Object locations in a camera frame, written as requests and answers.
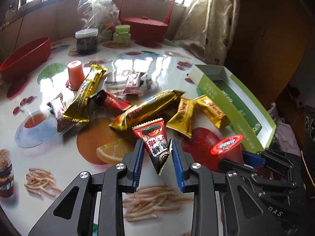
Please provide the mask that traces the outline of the pink upside-down jelly cup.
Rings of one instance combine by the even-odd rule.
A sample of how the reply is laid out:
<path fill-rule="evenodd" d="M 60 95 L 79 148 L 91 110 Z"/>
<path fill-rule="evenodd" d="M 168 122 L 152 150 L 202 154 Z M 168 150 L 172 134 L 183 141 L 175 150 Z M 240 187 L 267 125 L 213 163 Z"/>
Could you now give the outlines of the pink upside-down jelly cup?
<path fill-rule="evenodd" d="M 69 78 L 66 86 L 72 91 L 77 91 L 85 80 L 82 62 L 74 60 L 68 63 L 67 69 Z"/>

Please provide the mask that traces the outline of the floral beige curtain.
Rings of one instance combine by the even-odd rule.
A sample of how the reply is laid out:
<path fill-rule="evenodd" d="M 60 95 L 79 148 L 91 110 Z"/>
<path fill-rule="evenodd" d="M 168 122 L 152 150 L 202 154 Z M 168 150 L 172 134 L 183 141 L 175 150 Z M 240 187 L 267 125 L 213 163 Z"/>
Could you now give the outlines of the floral beige curtain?
<path fill-rule="evenodd" d="M 239 10 L 240 0 L 192 0 L 173 40 L 209 65 L 224 65 Z"/>

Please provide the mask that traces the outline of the gold snack packet by box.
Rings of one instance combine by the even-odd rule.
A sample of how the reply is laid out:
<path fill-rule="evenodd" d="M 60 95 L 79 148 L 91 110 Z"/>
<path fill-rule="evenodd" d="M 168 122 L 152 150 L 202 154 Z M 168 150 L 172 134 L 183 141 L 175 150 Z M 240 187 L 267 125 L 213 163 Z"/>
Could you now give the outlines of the gold snack packet by box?
<path fill-rule="evenodd" d="M 201 110 L 218 129 L 225 128 L 230 124 L 227 115 L 209 97 L 202 95 L 194 100 L 201 106 Z"/>

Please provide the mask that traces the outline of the clear jar dark contents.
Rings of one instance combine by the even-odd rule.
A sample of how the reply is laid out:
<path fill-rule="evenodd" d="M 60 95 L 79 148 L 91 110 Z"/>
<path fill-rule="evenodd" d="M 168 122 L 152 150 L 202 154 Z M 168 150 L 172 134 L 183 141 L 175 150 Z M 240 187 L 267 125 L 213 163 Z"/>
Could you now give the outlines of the clear jar dark contents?
<path fill-rule="evenodd" d="M 75 32 L 76 49 L 79 54 L 93 53 L 98 48 L 98 29 L 88 28 Z"/>

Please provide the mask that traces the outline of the red triangular snack packet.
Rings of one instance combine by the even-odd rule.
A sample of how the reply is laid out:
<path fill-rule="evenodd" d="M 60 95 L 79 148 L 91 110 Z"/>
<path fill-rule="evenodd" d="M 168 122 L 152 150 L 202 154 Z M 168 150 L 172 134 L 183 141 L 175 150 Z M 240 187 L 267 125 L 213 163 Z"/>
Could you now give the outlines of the red triangular snack packet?
<path fill-rule="evenodd" d="M 157 175 L 161 175 L 170 155 L 163 118 L 139 124 L 134 126 L 132 130 L 137 138 L 144 141 L 155 171 Z"/>

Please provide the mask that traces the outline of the white red nougat candy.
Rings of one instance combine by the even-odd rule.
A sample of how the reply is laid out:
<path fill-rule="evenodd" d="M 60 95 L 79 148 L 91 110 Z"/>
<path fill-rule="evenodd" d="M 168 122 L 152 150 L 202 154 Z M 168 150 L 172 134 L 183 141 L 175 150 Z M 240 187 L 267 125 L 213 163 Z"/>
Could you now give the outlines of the white red nougat candy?
<path fill-rule="evenodd" d="M 48 102 L 47 105 L 52 109 L 52 113 L 55 115 L 58 135 L 63 135 L 75 126 L 74 122 L 64 118 L 64 113 L 67 108 L 63 103 L 62 93 L 59 93 L 52 101 Z"/>

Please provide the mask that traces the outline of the red oval bowl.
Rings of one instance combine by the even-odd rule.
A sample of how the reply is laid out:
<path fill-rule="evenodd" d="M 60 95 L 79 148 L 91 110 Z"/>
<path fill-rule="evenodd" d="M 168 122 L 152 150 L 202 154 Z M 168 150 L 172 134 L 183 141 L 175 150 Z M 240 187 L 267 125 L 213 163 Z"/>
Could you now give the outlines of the red oval bowl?
<path fill-rule="evenodd" d="M 50 38 L 41 37 L 14 51 L 2 64 L 1 75 L 6 83 L 31 73 L 51 54 Z"/>

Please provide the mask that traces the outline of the small green jar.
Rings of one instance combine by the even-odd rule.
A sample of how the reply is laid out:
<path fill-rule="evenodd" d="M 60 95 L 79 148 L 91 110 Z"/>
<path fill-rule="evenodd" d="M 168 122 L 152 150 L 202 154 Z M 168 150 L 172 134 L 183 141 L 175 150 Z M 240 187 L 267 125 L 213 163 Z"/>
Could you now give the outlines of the small green jar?
<path fill-rule="evenodd" d="M 127 45 L 130 40 L 130 25 L 117 25 L 113 34 L 113 41 L 118 45 Z"/>

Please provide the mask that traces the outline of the dark red black snack packet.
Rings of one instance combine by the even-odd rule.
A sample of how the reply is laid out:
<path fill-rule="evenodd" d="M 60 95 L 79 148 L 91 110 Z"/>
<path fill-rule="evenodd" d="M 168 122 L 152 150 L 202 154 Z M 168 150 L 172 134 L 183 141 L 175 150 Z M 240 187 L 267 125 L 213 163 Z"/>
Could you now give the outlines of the dark red black snack packet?
<path fill-rule="evenodd" d="M 91 96 L 94 103 L 103 109 L 126 111 L 132 104 L 103 89 Z"/>

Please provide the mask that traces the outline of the green white cardboard box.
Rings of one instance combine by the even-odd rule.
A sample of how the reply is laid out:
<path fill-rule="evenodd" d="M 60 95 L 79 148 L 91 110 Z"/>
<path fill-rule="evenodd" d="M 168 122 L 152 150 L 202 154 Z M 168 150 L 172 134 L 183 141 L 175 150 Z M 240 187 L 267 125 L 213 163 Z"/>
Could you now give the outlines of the green white cardboard box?
<path fill-rule="evenodd" d="M 209 97 L 230 120 L 230 127 L 242 134 L 247 151 L 264 151 L 272 142 L 276 124 L 251 91 L 221 65 L 194 65 L 188 77 L 200 93 Z"/>

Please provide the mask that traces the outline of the small gold snack packet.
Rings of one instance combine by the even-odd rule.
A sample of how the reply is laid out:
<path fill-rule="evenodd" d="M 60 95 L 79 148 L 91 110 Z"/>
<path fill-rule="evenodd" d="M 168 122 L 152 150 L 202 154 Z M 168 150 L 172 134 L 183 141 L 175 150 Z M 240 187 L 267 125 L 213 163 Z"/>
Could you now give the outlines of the small gold snack packet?
<path fill-rule="evenodd" d="M 192 117 L 195 106 L 195 100 L 181 98 L 176 114 L 167 122 L 166 127 L 187 138 L 192 138 Z"/>

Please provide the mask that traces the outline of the long gold red snack bar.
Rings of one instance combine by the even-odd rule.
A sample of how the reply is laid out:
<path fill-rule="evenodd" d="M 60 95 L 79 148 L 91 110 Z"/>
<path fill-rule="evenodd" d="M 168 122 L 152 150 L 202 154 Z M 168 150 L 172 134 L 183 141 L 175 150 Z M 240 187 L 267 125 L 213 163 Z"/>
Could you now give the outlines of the long gold red snack bar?
<path fill-rule="evenodd" d="M 140 122 L 153 117 L 169 104 L 180 98 L 184 93 L 185 91 L 169 89 L 153 95 L 118 115 L 109 127 L 117 129 L 118 131 L 131 129 Z"/>

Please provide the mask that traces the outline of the white red candy packet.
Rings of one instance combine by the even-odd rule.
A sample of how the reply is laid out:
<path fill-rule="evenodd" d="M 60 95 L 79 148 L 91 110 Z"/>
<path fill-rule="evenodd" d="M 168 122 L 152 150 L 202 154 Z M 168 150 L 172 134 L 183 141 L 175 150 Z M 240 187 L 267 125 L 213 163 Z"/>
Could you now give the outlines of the white red candy packet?
<path fill-rule="evenodd" d="M 122 95 L 140 95 L 143 91 L 140 89 L 140 79 L 142 73 L 134 72 L 128 76 L 126 86 L 122 92 Z"/>

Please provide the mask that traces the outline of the clear plastic bag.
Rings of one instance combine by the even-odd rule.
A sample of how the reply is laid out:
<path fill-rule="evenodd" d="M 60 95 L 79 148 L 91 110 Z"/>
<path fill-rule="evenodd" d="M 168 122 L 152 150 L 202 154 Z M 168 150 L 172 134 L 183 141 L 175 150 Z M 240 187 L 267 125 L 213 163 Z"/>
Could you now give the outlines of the clear plastic bag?
<path fill-rule="evenodd" d="M 77 12 L 83 29 L 97 29 L 98 42 L 112 40 L 120 25 L 119 9 L 113 0 L 79 0 Z"/>

